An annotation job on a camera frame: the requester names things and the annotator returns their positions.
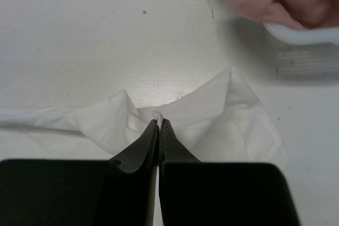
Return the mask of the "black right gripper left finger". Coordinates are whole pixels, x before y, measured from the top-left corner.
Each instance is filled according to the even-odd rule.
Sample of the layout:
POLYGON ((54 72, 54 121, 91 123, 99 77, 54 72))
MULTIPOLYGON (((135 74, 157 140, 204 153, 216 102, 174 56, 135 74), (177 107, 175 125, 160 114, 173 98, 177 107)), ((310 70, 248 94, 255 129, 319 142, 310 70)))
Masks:
POLYGON ((159 127, 108 160, 1 162, 1 225, 152 225, 159 127))

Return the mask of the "white t-shirt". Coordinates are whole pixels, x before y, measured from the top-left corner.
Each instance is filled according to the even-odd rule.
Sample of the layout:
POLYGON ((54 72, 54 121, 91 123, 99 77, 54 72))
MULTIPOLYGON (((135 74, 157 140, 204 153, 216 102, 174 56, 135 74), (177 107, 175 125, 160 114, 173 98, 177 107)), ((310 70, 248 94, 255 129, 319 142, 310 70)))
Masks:
POLYGON ((288 155, 261 101, 235 68, 179 100, 137 108, 126 91, 85 107, 1 108, 1 159, 107 159, 152 120, 203 161, 260 161, 284 167, 288 155))

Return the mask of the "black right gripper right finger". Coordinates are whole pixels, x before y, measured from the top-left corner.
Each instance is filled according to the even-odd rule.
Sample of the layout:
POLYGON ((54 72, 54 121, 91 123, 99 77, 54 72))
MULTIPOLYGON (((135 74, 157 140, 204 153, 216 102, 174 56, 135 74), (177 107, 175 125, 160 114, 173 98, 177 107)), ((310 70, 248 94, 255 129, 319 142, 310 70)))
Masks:
POLYGON ((169 120, 159 132, 159 200, 165 225, 299 225, 288 183, 273 164, 201 162, 169 120))

